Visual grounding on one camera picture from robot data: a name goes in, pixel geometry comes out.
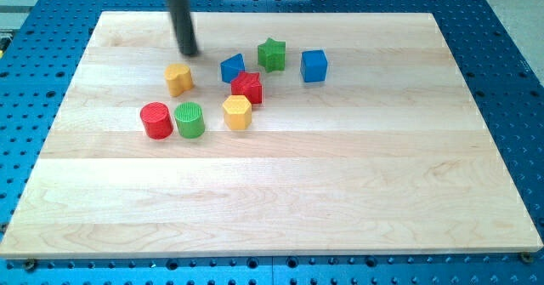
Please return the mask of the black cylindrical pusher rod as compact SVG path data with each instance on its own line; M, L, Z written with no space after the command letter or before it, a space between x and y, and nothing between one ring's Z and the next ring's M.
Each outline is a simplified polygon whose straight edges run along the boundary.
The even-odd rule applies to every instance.
M195 29L190 15L189 0L166 0L173 31L178 43L178 50L182 55L194 56L198 54Z

